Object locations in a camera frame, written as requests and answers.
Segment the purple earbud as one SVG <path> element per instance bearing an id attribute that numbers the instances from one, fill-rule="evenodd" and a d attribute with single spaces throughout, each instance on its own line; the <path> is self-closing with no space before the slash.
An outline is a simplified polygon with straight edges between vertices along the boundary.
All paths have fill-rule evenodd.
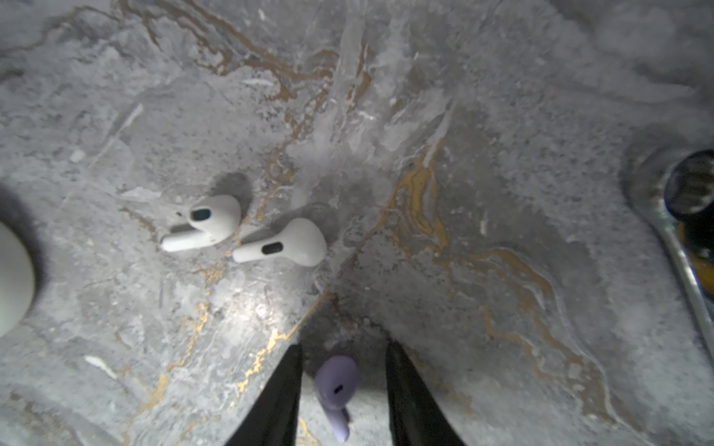
<path id="1" fill-rule="evenodd" d="M 360 374 L 353 358 L 338 355 L 329 358 L 315 375 L 317 396 L 336 441 L 347 442 L 350 436 L 347 404 L 360 383 Z"/>

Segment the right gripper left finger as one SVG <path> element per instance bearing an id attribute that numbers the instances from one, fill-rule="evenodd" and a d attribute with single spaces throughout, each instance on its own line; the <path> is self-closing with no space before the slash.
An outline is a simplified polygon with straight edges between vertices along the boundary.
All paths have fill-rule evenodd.
<path id="1" fill-rule="evenodd" d="M 297 440 L 303 348 L 290 346 L 226 446 L 293 446 Z"/>

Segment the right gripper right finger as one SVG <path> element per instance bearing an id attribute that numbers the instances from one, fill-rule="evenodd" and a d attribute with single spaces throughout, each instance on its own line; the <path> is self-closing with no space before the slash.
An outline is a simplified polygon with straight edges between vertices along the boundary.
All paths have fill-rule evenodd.
<path id="1" fill-rule="evenodd" d="M 394 340 L 386 349 L 386 379 L 393 445 L 465 445 L 403 346 Z"/>

